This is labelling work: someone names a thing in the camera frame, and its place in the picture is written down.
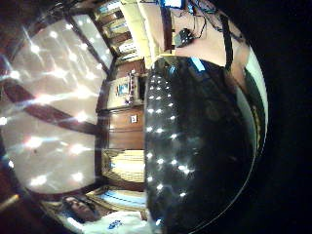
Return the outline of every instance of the white shirt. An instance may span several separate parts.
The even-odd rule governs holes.
[[[83,224],[84,234],[152,234],[140,212],[115,212]]]

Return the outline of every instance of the television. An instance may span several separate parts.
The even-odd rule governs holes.
[[[160,0],[160,5],[162,7],[184,9],[185,0]]]

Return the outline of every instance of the dark hair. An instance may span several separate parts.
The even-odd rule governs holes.
[[[61,203],[62,203],[62,212],[61,213],[63,215],[65,215],[66,217],[72,217],[73,219],[75,219],[76,221],[78,221],[80,223],[84,223],[85,222],[84,219],[80,218],[77,215],[77,213],[75,213],[72,210],[72,207],[66,201],[67,198],[75,198],[79,202],[82,202],[82,203],[86,204],[90,208],[90,210],[93,211],[95,214],[98,214],[96,206],[93,203],[91,203],[87,198],[82,197],[82,196],[76,196],[76,195],[68,195],[68,196],[64,196],[64,197],[61,198]]]

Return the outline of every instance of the person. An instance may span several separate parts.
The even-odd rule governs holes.
[[[151,234],[146,216],[141,212],[106,212],[101,215],[96,206],[85,198],[66,196],[61,199],[63,209],[81,223],[84,234]]]

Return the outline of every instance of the wooden wall panel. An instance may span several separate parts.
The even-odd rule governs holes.
[[[136,123],[131,123],[131,116],[136,115]],[[126,111],[110,113],[110,130],[116,129],[139,129],[143,127],[143,111],[142,109],[132,108]]]
[[[131,70],[135,70],[137,73],[145,73],[144,59],[134,60],[130,62],[125,62],[117,67],[116,79],[125,77]]]
[[[109,132],[108,148],[113,149],[142,149],[143,132]]]

